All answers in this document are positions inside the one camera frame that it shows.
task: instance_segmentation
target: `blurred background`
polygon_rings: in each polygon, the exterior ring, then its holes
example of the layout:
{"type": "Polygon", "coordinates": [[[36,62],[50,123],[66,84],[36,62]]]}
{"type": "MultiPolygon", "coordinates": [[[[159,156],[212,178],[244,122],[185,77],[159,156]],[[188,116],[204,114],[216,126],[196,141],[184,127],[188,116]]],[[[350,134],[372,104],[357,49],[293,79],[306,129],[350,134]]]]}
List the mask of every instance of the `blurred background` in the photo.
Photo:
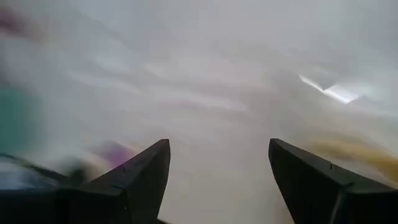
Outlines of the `blurred background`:
{"type": "Polygon", "coordinates": [[[62,172],[108,141],[137,153],[169,138],[167,222],[292,223],[270,138],[398,153],[396,1],[1,4],[24,27],[0,38],[1,80],[37,114],[15,153],[62,172]]]}

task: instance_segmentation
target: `teal object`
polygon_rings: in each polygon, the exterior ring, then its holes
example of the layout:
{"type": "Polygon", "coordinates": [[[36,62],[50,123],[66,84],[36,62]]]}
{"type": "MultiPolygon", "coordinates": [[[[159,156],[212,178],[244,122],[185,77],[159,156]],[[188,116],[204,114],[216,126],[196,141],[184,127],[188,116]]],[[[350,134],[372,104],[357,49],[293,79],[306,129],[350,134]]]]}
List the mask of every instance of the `teal object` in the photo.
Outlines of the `teal object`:
{"type": "Polygon", "coordinates": [[[28,94],[4,86],[0,88],[0,152],[28,149],[33,143],[33,110],[28,94]]]}

